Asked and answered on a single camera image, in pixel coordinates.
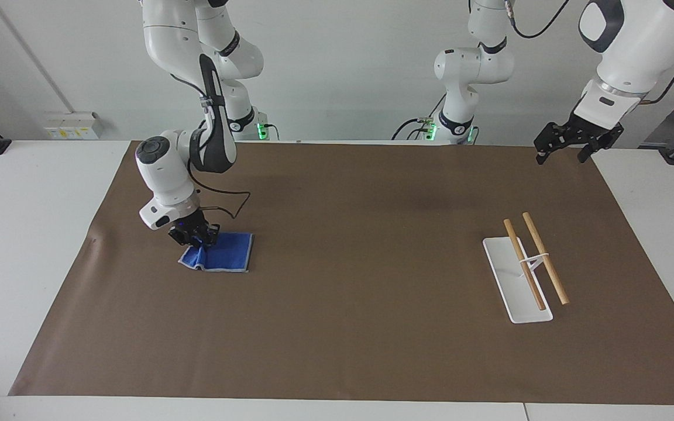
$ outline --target brown mat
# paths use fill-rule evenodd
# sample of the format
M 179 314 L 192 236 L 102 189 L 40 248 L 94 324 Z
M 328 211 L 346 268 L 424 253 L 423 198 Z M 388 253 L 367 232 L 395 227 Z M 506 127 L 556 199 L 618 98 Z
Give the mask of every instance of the brown mat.
M 209 214 L 251 272 L 206 274 L 142 225 L 135 148 L 11 395 L 674 405 L 674 303 L 575 151 L 242 144 L 200 177 L 252 190 Z M 509 322 L 482 248 L 513 218 L 535 251 L 524 210 L 572 299 L 543 282 L 550 323 Z

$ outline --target wooden rod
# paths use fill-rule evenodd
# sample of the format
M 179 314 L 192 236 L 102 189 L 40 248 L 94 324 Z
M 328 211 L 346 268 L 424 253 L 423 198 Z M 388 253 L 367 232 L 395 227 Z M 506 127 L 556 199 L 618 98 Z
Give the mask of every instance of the wooden rod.
M 506 227 L 506 232 L 508 232 L 508 237 L 511 239 L 511 245 L 514 246 L 514 251 L 517 253 L 517 257 L 520 261 L 524 260 L 524 251 L 522 251 L 519 241 L 517 240 L 517 233 L 514 232 L 514 226 L 511 224 L 510 219 L 504 219 L 503 225 Z M 540 311 L 545 310 L 545 301 L 543 301 L 542 296 L 540 296 L 540 291 L 537 290 L 537 284 L 535 284 L 535 278 L 532 277 L 532 270 L 529 268 L 529 263 L 526 261 L 521 262 L 522 272 L 524 272 L 524 277 L 527 278 L 529 282 L 529 289 L 532 290 L 532 295 L 535 296 L 535 301 L 537 302 L 537 308 Z
M 524 216 L 524 222 L 527 223 L 527 228 L 529 229 L 530 234 L 532 234 L 532 239 L 535 240 L 537 251 L 540 254 L 547 253 L 547 251 L 545 251 L 545 243 L 542 242 L 540 232 L 537 231 L 537 227 L 535 227 L 535 221 L 532 220 L 532 216 L 529 215 L 529 212 L 522 213 L 522 216 Z M 548 270 L 548 275 L 553 282 L 553 286 L 556 287 L 558 298 L 561 299 L 561 304 L 565 306 L 566 304 L 570 303 L 570 299 L 566 294 L 563 284 L 561 283 L 561 278 L 559 277 L 558 272 L 556 272 L 556 267 L 553 265 L 553 259 L 551 259 L 550 255 L 546 255 L 543 257 L 543 261 L 545 262 L 545 269 Z

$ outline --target white wall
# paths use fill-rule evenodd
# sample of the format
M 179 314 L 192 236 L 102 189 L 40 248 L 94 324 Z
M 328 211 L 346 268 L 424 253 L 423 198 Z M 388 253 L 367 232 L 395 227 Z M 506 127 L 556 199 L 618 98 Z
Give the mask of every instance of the white wall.
M 522 31 L 540 29 L 560 3 L 519 2 Z M 570 4 L 543 37 L 509 36 L 516 73 L 479 87 L 480 143 L 531 144 L 543 125 L 568 117 L 599 63 L 577 31 L 585 3 Z M 0 8 L 68 105 L 104 120 L 105 138 L 145 138 L 199 122 L 195 93 L 145 53 L 138 2 L 0 0 Z M 245 83 L 284 139 L 386 139 L 404 120 L 427 115 L 444 93 L 433 73 L 438 51 L 476 45 L 460 0 L 231 0 L 228 9 L 264 52 L 264 74 Z M 640 144 L 672 109 L 674 90 L 634 112 L 620 146 Z M 0 21 L 0 131 L 43 138 L 43 113 L 64 110 Z

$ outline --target blue cloth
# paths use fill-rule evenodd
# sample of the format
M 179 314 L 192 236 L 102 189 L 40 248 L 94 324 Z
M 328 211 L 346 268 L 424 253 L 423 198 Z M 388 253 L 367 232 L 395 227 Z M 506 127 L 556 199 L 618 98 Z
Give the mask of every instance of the blue cloth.
M 178 263 L 205 272 L 248 272 L 253 242 L 253 234 L 221 232 L 217 244 L 209 247 L 190 246 Z

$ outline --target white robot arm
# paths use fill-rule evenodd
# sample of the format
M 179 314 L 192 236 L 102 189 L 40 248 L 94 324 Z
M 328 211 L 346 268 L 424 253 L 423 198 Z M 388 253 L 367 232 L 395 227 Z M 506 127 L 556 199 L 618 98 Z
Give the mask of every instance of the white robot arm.
M 136 161 L 153 199 L 139 214 L 151 229 L 171 224 L 171 237 L 186 245 L 209 245 L 219 226 L 208 224 L 189 171 L 223 173 L 236 161 L 231 127 L 256 118 L 246 88 L 235 79 L 262 72 L 262 53 L 230 22 L 228 0 L 141 0 L 145 45 L 150 58 L 179 82 L 194 88 L 204 110 L 197 130 L 166 130 L 136 151 Z M 229 120 L 235 113 L 235 120 Z M 251 120 L 242 125 L 241 118 Z
M 467 28 L 480 42 L 476 48 L 444 50 L 436 57 L 436 77 L 446 85 L 446 102 L 433 116 L 436 140 L 466 144 L 478 93 L 470 85 L 511 79 L 514 56 L 506 48 L 508 16 L 503 0 L 474 0 Z
M 549 123 L 536 139 L 540 164 L 571 144 L 586 144 L 581 162 L 612 147 L 623 133 L 621 118 L 674 65 L 674 0 L 591 0 L 579 31 L 602 62 L 569 121 Z

